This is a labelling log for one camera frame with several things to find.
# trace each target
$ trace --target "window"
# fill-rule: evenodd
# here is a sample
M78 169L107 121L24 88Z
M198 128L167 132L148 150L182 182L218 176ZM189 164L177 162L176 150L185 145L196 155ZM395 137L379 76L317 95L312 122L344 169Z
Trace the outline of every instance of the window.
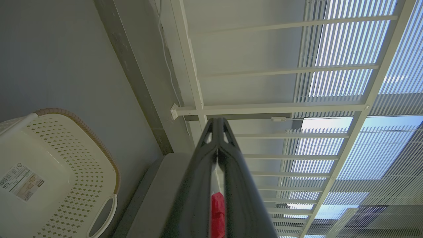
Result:
M337 179L381 179L422 120L423 116L368 117Z

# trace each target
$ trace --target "basket handle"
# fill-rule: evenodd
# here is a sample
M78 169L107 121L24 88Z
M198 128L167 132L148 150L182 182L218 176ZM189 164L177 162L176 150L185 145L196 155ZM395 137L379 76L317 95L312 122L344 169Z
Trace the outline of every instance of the basket handle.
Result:
M109 216L107 217L106 221L103 223L102 227L93 236L90 236L91 229L93 228L95 222L97 221L100 213L103 211L103 208L106 205L106 203L109 201L109 199L113 199L112 209L110 209ZM115 215L117 206L118 206L118 198L116 194L113 194L112 196L106 198L102 207L98 211L96 218L93 220L93 223L91 223L91 226L87 231L87 238L98 238L106 230L106 228L109 226L110 222L112 221L113 216Z

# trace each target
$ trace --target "gray wall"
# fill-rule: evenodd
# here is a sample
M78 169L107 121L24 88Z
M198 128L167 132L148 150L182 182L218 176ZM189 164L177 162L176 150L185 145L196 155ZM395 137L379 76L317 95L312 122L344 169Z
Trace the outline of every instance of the gray wall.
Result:
M162 154L90 0L0 2L0 121L59 107L81 117L122 172L110 235Z

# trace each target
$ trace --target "white metal railing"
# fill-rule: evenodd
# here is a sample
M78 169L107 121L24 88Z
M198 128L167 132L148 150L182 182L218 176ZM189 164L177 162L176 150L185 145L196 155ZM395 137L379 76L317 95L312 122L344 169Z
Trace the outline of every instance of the white metal railing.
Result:
M387 29L385 38L380 47L380 52L375 64L353 64L353 65L341 65L341 66L313 66L305 65L305 67L299 67L296 69L278 69L278 70L267 70L267 71L252 71L252 72L230 72L222 73L215 75L203 75L198 76L195 66L194 53L191 46L190 35L188 34L188 23L185 15L184 3L183 0L171 0L171 5L173 9L173 14L175 16L176 26L178 29L179 39L181 41L181 50L185 59L187 66L188 78L190 81L191 91L194 97L194 107L178 107L174 105L171 109L171 113L174 118L178 116L188 116L188 115L198 115L200 120L200 125L202 128L205 127L207 122L207 115L222 115L222 114L254 114L254 113L281 113L281 112L290 112L290 113L301 113L301 112L328 112L328 111L354 111L354 117L352 123L349 127L348 133L343 135L344 138L341 149L338 155L333 158L333 164L330 168L329 173L292 173L292 172L252 172L253 175L257 176L278 176L278 177L313 177L313 178L325 178L320 180L322 186L318 188L277 188L277 189L291 189L298 191L310 191L318 193L316 199L313 199L313 208L311 210L305 209L287 209L287 208L268 208L269 212L272 214L292 214L292 215L307 215L308 219L294 219L289 218L289 222L301 222L304 223L304 226L298 230L295 228L293 232L279 232L278 235L289 235L303 238L310 227L311 223L314 220L319 208L323 204L323 201L327 197L329 190L331 189L333 183L335 182L336 177L343 164L346 161L346 158L352 149L352 146L358 136L358 133L369 114L369 109L374 104L376 96L381 88L383 80L388 72L392 59L394 57L395 51L397 50L400 39L403 35L404 29L407 25L410 14L413 10L415 0L402 0L399 1L394 14L392 16L368 16L362 17L358 16L355 18L348 17L339 17L334 19L327 20L315 20L315 21L306 21L306 22L295 22L295 23L286 23L272 26L261 26L261 27L252 27L252 28L237 28L237 29L228 29L220 30L209 33L198 33L197 35L202 34L203 36L208 34L217 34L217 33L235 33L240 31L252 31L252 30L271 30L278 28L288 28L288 27L303 27L316 24L338 24L343 22L361 22L361 21L390 21L389 27ZM199 79L211 79L217 77L245 77L245 76L257 76L257 75L277 75L277 74L293 74L293 73L307 73L307 72L321 72L321 71L333 71L333 70L351 70L351 69L373 69L369 80L363 91L363 96L360 100L356 101L329 101L329 102L293 102L293 103L274 103L274 104L249 104L249 105L218 105L218 106L204 106L203 98L201 94L201 88L199 84ZM325 134L319 134L320 137L325 137ZM249 136L250 138L269 138L272 135L255 135ZM274 158L275 156L255 156L254 158L258 159L279 159L279 157ZM273 221L285 221L285 218L273 219ZM289 230L288 227L277 228L277 230Z

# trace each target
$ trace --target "electrical wire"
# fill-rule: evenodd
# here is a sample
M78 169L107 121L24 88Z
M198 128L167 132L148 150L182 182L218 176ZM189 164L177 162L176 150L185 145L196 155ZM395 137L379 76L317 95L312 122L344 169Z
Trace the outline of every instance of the electrical wire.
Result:
M161 29L161 27L160 27L160 25L162 24L161 19L162 19L162 0L160 0L160 7L159 7L159 23L157 24L157 28L159 29L160 38L162 39L163 57L165 58L166 66L168 67L168 71L169 71L169 75L170 75L170 82L172 83L173 92L175 93L176 99L178 100L178 106L181 106L181 102L179 101L179 97L178 97L178 94L176 93L175 86L173 85L172 72L170 71L170 68L169 68L168 59L166 58L165 41L163 40L162 29ZM185 127L186 127L187 132L188 132L188 136L191 138L191 133L190 133L190 131L188 130L188 124L187 124L187 121L185 120L185 117L184 117L184 116L183 116L182 118L184 119L184 122L185 122Z

